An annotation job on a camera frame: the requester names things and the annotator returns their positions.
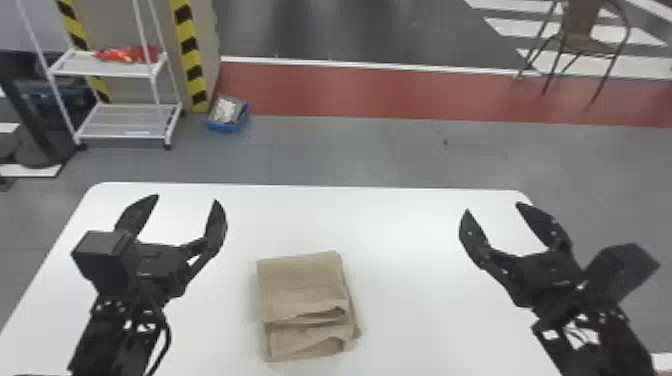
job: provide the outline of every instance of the metal chair leg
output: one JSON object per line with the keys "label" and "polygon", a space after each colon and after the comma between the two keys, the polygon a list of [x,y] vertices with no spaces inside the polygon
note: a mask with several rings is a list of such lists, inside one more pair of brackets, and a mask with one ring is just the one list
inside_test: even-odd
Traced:
{"label": "metal chair leg", "polygon": [[615,55],[611,59],[611,63],[609,63],[609,67],[607,68],[607,71],[604,72],[604,76],[602,76],[602,79],[600,80],[600,83],[597,85],[597,90],[595,90],[595,94],[593,94],[593,97],[590,99],[590,103],[595,102],[595,99],[597,99],[598,95],[602,92],[602,88],[604,87],[604,84],[607,82],[607,79],[609,78],[609,75],[611,74],[611,70],[614,68],[614,64],[616,64],[616,59],[618,59],[618,55]]}
{"label": "metal chair leg", "polygon": [[[544,34],[544,30],[546,30],[546,25],[548,25],[548,22],[551,20],[551,16],[553,15],[553,12],[555,12],[555,8],[558,5],[559,0],[553,0],[553,4],[551,4],[551,8],[548,10],[548,13],[546,13],[546,17],[544,18],[544,22],[541,24],[541,28],[539,28],[539,31],[537,32],[537,36],[534,38],[534,42],[532,42],[532,46],[530,46],[530,49],[527,50],[527,56],[525,56],[525,63],[524,65],[520,68],[518,71],[518,74],[516,74],[515,78],[520,78],[523,75],[523,72],[528,70],[532,66],[532,62],[536,60],[536,57],[532,59],[532,62],[530,62],[530,57],[532,56],[532,53],[534,53],[535,46],[537,43],[539,43],[539,40],[541,39],[541,36]],[[537,51],[537,57],[539,56],[540,51],[542,51],[544,48],[546,48],[546,45],[548,44],[549,39],[547,39],[542,47]]]}
{"label": "metal chair leg", "polygon": [[539,49],[537,50],[537,53],[534,55],[532,60],[530,60],[527,63],[527,65],[525,66],[525,69],[523,69],[523,70],[528,70],[528,69],[530,69],[530,67],[533,66],[534,62],[537,61],[537,59],[539,58],[539,55],[541,55],[541,53],[544,52],[544,50],[546,49],[546,46],[548,46],[548,43],[551,41],[551,39],[553,39],[553,37],[550,37],[550,38],[548,38],[544,41],[544,43],[541,45],[541,47],[539,47]]}
{"label": "metal chair leg", "polygon": [[577,60],[579,60],[579,58],[580,58],[581,56],[583,56],[583,52],[579,52],[579,53],[577,53],[576,55],[574,55],[574,58],[572,59],[572,61],[570,61],[569,63],[567,63],[567,65],[565,65],[565,67],[562,68],[562,71],[560,71],[560,73],[565,73],[565,72],[567,72],[567,69],[569,69],[569,67],[571,67]]}
{"label": "metal chair leg", "polygon": [[563,36],[562,40],[560,41],[560,47],[558,48],[558,54],[555,55],[555,61],[553,61],[553,67],[551,68],[551,71],[546,76],[546,83],[544,83],[544,88],[541,89],[541,95],[546,94],[546,91],[548,90],[548,86],[551,84],[551,80],[553,79],[553,76],[555,75],[555,70],[556,70],[556,68],[558,68],[558,62],[560,61],[560,56],[562,55],[562,53],[565,49],[566,39],[567,39],[567,37]]}

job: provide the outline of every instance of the chair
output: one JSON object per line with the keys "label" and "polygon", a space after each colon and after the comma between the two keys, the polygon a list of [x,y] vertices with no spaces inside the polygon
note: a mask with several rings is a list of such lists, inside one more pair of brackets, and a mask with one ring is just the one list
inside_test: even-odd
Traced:
{"label": "chair", "polygon": [[[558,67],[558,62],[560,61],[560,56],[563,53],[572,53],[574,57],[572,60],[567,63],[567,65],[562,69],[560,73],[565,73],[569,67],[572,66],[581,56],[592,56],[598,58],[609,59],[609,67],[607,68],[604,76],[600,80],[597,90],[593,94],[591,103],[597,99],[597,96],[602,91],[604,83],[609,78],[611,70],[614,68],[616,59],[618,59],[625,43],[630,38],[630,23],[625,16],[623,8],[618,4],[617,0],[567,0],[563,2],[563,16],[562,22],[560,24],[560,30],[547,38],[542,44],[541,47],[536,51],[534,57],[530,60],[530,57],[534,53],[535,47],[538,45],[539,41],[542,38],[546,26],[551,19],[551,16],[555,12],[555,8],[561,0],[553,0],[551,8],[549,9],[541,29],[537,33],[537,36],[532,44],[532,48],[527,52],[525,57],[525,65],[518,71],[516,78],[520,78],[523,75],[523,72],[533,67],[535,60],[541,55],[541,53],[549,46],[551,42],[559,43],[558,53],[555,56],[553,61],[553,67],[546,77],[546,82],[544,83],[544,88],[542,89],[542,95],[546,94],[548,86],[551,83],[555,75],[555,70]],[[595,26],[597,20],[598,12],[603,5],[611,5],[613,11],[615,11],[618,18],[621,20],[623,28],[625,29],[623,40],[616,46],[600,42],[591,37],[591,32]]]}

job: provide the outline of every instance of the beige towel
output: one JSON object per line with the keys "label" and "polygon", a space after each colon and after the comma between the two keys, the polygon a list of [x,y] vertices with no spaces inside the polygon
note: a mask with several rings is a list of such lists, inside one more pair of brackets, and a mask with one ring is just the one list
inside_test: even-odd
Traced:
{"label": "beige towel", "polygon": [[359,336],[336,252],[259,260],[269,360],[331,355]]}

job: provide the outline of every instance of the red floor stripe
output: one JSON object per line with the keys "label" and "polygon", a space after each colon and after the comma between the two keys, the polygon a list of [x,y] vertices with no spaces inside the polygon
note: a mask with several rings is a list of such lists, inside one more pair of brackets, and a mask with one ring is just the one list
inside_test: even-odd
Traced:
{"label": "red floor stripe", "polygon": [[672,127],[672,83],[226,63],[218,91],[260,115]]}

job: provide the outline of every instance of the white table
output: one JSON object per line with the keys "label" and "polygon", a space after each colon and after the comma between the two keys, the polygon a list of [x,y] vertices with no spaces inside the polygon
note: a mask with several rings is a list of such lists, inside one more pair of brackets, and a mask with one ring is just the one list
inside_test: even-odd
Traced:
{"label": "white table", "polygon": [[[514,208],[529,202],[519,192],[105,183],[86,194],[3,329],[0,376],[66,373],[95,298],[70,251],[153,193],[141,240],[200,236],[214,198],[230,225],[219,255],[166,309],[173,346],[157,376],[558,375],[530,331],[533,314],[513,306],[457,237],[469,208],[495,246],[542,250]],[[363,336],[351,352],[264,363],[255,261],[327,249],[343,256]]]}

